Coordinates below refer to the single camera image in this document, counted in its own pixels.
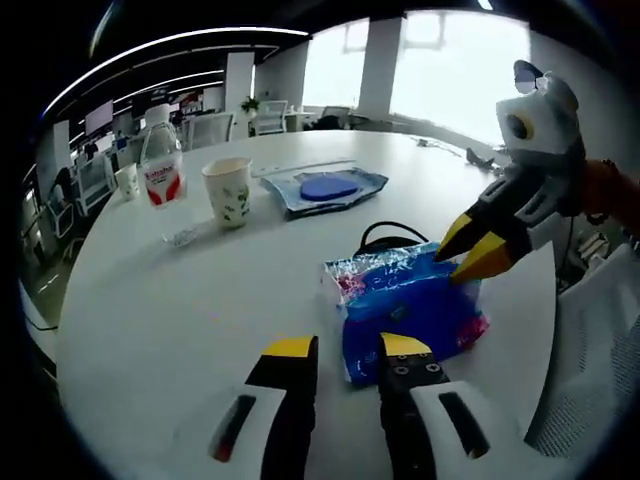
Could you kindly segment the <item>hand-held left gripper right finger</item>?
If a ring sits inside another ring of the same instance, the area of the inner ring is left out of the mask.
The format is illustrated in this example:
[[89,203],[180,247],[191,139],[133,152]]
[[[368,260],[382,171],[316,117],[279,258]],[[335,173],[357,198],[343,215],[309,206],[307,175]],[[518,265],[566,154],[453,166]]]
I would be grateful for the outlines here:
[[491,405],[414,337],[378,337],[378,391],[395,479],[499,479]]

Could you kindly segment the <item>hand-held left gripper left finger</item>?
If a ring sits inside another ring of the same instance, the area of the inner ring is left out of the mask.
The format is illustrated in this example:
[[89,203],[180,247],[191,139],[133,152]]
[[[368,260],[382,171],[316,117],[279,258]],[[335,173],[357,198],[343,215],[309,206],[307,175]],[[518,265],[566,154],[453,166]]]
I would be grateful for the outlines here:
[[302,479],[315,427],[317,336],[275,341],[215,403],[207,459],[220,479]]

